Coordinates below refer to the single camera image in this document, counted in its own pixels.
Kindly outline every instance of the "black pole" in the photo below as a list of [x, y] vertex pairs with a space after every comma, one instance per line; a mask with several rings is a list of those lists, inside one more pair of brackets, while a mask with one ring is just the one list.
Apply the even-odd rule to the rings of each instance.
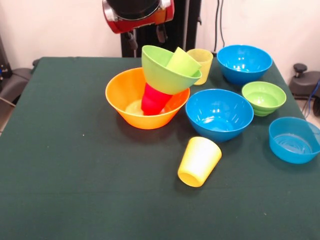
[[12, 70], [5, 52], [5, 47], [0, 36], [0, 79], [8, 79], [12, 76]]

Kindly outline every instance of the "white wall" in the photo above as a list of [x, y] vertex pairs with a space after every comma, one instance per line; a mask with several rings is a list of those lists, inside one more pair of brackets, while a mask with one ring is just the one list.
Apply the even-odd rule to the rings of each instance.
[[[202, 0], [197, 48], [213, 51], [216, 0]], [[293, 64], [320, 71], [320, 0], [224, 0], [222, 30], [226, 45], [248, 44], [267, 51], [288, 82]], [[218, 38], [218, 50], [222, 41]]]
[[0, 0], [0, 35], [12, 68], [44, 56], [121, 57], [102, 0]]

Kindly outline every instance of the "red cup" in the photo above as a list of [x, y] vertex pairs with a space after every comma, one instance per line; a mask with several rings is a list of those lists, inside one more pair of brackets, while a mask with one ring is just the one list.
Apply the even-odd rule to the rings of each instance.
[[145, 115], [157, 115], [166, 106], [172, 95], [163, 93], [145, 84], [141, 109]]

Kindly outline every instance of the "plastic cup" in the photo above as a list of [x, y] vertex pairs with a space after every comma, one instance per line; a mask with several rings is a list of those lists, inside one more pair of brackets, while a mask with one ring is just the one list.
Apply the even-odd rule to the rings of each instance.
[[141, 109], [145, 115], [157, 115], [166, 106], [171, 97], [172, 95], [160, 92], [146, 83]]
[[177, 47], [166, 68], [177, 74], [191, 77], [201, 68], [201, 64], [180, 47]]
[[211, 140], [196, 136], [189, 140], [178, 169], [178, 177], [191, 187], [201, 187], [222, 157]]
[[193, 57], [202, 66], [200, 69], [202, 77], [196, 81], [194, 85], [205, 84], [208, 79], [214, 55], [210, 51], [201, 48], [191, 49], [186, 53]]

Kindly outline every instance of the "bowl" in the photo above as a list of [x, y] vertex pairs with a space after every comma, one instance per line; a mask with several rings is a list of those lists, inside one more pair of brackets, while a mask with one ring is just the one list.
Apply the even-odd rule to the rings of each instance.
[[141, 102], [146, 86], [142, 67], [119, 73], [110, 80], [105, 88], [105, 97], [109, 104], [133, 127], [139, 129], [157, 129], [171, 121], [179, 109], [187, 102], [190, 89], [175, 94], [160, 114], [144, 115]]
[[242, 95], [253, 107], [254, 115], [267, 116], [285, 104], [286, 93], [277, 85], [265, 81], [253, 81], [242, 88]]
[[193, 76], [187, 76], [167, 69], [173, 54], [172, 51], [157, 46], [142, 47], [141, 61], [146, 82], [152, 88], [169, 95], [184, 91], [202, 77], [200, 70]]
[[273, 63], [268, 53], [249, 45], [226, 46], [218, 52], [217, 60], [224, 77], [236, 85], [258, 80]]
[[269, 145], [281, 160], [304, 164], [320, 153], [320, 130], [297, 117], [281, 117], [269, 126]]
[[185, 110], [193, 128], [217, 143], [241, 134], [254, 118], [254, 110], [244, 97], [223, 89], [207, 89], [193, 94]]

